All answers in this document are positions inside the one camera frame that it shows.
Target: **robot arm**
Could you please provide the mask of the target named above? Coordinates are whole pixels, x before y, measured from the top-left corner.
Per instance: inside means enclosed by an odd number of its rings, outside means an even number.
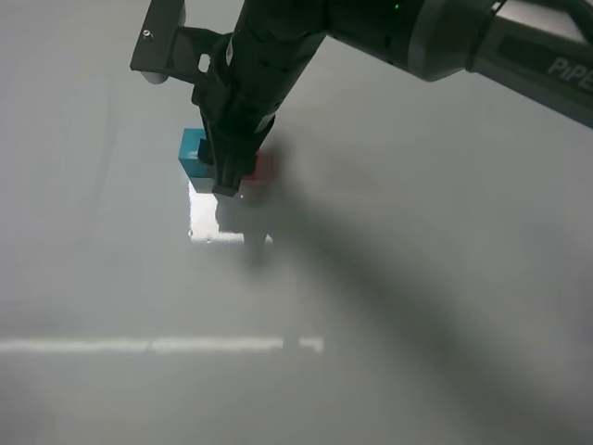
[[[233,33],[183,21],[184,0],[152,0],[131,68],[195,86],[215,193],[253,170],[327,34],[426,81],[480,72],[593,127],[593,0],[245,0]]]

